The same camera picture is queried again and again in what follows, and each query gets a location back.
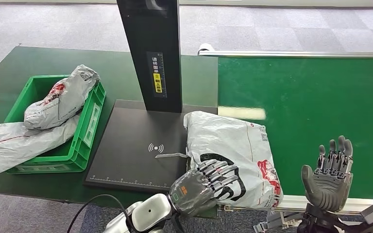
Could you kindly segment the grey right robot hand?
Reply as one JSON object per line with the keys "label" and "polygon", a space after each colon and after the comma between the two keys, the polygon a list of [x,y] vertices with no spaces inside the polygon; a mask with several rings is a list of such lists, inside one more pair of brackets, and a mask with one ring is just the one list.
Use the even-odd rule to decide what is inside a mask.
{"label": "grey right robot hand", "polygon": [[343,209],[349,196],[353,173],[353,145],[341,135],[338,142],[329,141],[329,152],[319,146],[317,166],[303,165],[301,179],[307,200],[315,207],[329,212]]}

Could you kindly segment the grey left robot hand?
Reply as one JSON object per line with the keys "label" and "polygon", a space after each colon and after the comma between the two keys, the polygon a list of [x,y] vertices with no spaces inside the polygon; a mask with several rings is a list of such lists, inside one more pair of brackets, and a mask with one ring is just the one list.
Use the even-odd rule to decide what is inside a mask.
{"label": "grey left robot hand", "polygon": [[175,211],[181,216],[195,216],[217,204],[215,193],[238,180],[236,165],[226,161],[211,159],[190,169],[171,186],[169,200]]}

